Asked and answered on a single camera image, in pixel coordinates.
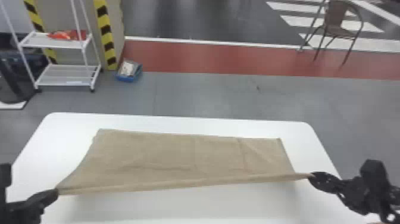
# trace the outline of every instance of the chair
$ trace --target chair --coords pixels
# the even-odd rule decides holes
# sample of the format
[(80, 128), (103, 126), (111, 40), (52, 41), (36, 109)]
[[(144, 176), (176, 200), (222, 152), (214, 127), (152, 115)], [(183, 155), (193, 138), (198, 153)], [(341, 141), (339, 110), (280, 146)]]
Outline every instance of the chair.
[[(351, 32), (349, 30), (346, 30), (342, 27), (342, 22), (345, 18), (346, 12), (350, 10), (352, 13), (354, 13), (357, 17), (358, 20), (360, 21), (360, 28), (356, 33)], [(317, 59), (318, 54), (320, 53), (322, 43), (325, 39), (326, 36), (332, 37), (332, 39), (327, 43), (324, 49), (326, 49), (336, 38), (342, 38), (342, 39), (348, 39), (352, 40), (351, 46), (347, 51), (346, 57), (343, 60), (342, 64), (345, 64), (350, 52), (353, 49), (354, 43), (358, 38), (358, 35), (361, 33), (362, 29), (364, 27), (364, 20), (361, 17), (360, 12), (358, 11), (358, 8), (351, 2), (345, 1), (345, 0), (331, 0), (327, 4), (327, 9), (325, 12), (325, 18), (324, 18), (324, 23), (321, 26), (318, 26), (315, 31), (312, 33), (310, 38), (307, 40), (307, 43), (311, 40), (311, 38), (317, 33), (319, 29), (323, 29), (324, 33), (321, 38), (321, 42), (318, 46), (317, 52), (315, 53), (314, 60)]]

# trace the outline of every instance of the yellow and black striped pillar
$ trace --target yellow and black striped pillar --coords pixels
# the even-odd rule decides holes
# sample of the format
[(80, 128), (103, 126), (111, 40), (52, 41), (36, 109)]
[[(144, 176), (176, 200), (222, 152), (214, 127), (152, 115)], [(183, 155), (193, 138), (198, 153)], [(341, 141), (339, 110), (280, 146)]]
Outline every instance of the yellow and black striped pillar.
[(108, 70), (117, 69), (117, 56), (115, 54), (113, 33), (111, 31), (110, 17), (108, 15), (106, 0), (93, 0), (98, 27), (101, 33), (101, 44), (104, 49), (105, 61)]
[[(43, 21), (40, 18), (38, 7), (35, 0), (24, 0), (25, 7), (28, 10), (30, 20), (37, 32), (44, 33), (45, 28), (43, 26)], [(47, 48), (44, 50), (44, 54), (50, 59), (51, 63), (57, 64), (57, 56), (53, 49)]]

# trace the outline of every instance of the wall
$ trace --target wall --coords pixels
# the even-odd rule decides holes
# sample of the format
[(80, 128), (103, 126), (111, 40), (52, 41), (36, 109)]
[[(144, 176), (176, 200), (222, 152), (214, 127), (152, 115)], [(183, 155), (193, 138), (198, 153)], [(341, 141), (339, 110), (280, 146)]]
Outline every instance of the wall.
[[(32, 31), (30, 20), (23, 0), (3, 0), (5, 9), (10, 16), (12, 25), (17, 33), (29, 33)], [(9, 32), (5, 17), (0, 13), (0, 32)]]
[[(70, 1), (66, 0), (36, 0), (38, 11), (43, 20), (43, 25), (47, 32), (56, 30), (76, 29), (74, 17), (71, 10)], [(77, 16), (81, 29), (87, 29), (85, 18), (79, 1), (75, 0)], [(101, 34), (98, 29), (93, 0), (84, 0), (87, 16), (89, 17), (90, 27), (93, 31), (93, 36), (99, 52), (99, 57), (103, 67), (105, 66), (104, 50), (101, 43)], [(114, 47), (117, 59), (122, 53), (124, 45), (124, 30), (122, 24), (122, 12), (120, 8), (120, 0), (107, 0), (108, 13), (112, 34), (114, 37)], [(82, 54), (79, 50), (55, 49), (57, 60), (60, 64), (83, 64)], [(93, 50), (93, 45), (87, 47), (87, 58), (89, 64), (94, 65), (96, 57)]]

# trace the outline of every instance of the tiled floor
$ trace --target tiled floor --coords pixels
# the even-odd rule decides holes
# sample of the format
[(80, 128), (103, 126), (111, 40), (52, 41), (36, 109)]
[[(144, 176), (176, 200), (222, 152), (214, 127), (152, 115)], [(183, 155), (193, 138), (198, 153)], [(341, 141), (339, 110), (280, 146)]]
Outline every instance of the tiled floor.
[(95, 94), (46, 88), (24, 110), (0, 111), (0, 162), (14, 161), (56, 111), (296, 120), (314, 127), (343, 177), (376, 158), (400, 184), (400, 81), (187, 73), (145, 73), (137, 83), (105, 73), (98, 81)]

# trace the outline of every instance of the beige towel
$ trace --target beige towel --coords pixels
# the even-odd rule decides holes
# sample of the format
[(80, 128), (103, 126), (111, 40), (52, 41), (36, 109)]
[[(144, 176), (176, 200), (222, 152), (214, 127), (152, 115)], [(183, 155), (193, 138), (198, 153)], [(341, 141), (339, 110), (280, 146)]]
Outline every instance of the beige towel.
[(293, 181), (280, 139), (101, 129), (60, 194), (146, 191), (228, 183)]

